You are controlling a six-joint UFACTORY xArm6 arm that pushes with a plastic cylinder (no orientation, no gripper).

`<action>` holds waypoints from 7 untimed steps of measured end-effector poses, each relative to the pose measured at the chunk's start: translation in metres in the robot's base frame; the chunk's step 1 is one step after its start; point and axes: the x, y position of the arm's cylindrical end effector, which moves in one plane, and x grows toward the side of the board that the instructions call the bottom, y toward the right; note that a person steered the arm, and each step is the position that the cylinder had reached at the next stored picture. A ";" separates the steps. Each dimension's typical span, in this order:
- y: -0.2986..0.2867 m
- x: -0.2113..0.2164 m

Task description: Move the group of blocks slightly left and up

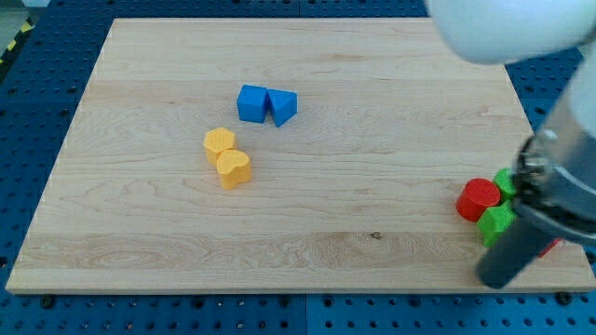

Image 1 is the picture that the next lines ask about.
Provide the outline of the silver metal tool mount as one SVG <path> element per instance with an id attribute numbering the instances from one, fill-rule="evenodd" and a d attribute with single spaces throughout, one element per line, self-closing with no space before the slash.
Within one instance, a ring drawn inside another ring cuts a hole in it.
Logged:
<path id="1" fill-rule="evenodd" d="M 566 92 L 514 163 L 514 210 L 553 238 L 595 244 L 595 116 Z"/>

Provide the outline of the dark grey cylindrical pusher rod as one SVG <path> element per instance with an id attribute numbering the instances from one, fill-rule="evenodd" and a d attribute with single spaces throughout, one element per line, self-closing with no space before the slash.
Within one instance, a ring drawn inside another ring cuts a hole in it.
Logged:
<path id="1" fill-rule="evenodd" d="M 481 258 L 476 266 L 476 275 L 483 285 L 501 289 L 555 238 L 549 218 L 520 216 Z"/>

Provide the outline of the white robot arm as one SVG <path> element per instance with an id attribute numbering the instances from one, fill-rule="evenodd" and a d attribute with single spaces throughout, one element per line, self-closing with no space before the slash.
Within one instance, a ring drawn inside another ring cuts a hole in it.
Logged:
<path id="1" fill-rule="evenodd" d="M 460 58 L 509 64 L 595 45 L 592 1 L 432 0 L 427 12 Z M 502 288 L 554 239 L 595 242 L 595 55 L 575 70 L 512 167 L 516 220 L 479 261 Z"/>

